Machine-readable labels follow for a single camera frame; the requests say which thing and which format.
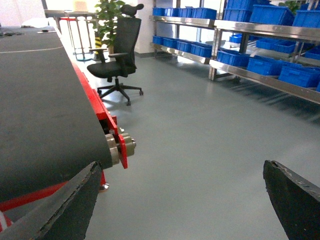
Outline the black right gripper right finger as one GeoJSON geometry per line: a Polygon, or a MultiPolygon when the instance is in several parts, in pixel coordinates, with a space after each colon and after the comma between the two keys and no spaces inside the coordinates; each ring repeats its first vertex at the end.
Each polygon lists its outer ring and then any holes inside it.
{"type": "Polygon", "coordinates": [[[290,240],[320,238],[320,188],[287,166],[266,160],[263,179],[273,209],[290,240]]]}

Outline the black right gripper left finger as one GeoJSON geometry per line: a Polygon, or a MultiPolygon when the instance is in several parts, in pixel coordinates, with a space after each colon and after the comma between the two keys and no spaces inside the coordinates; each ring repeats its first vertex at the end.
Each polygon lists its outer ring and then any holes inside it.
{"type": "Polygon", "coordinates": [[[83,240],[99,193],[102,166],[94,161],[41,204],[1,232],[2,240],[83,240]]]}

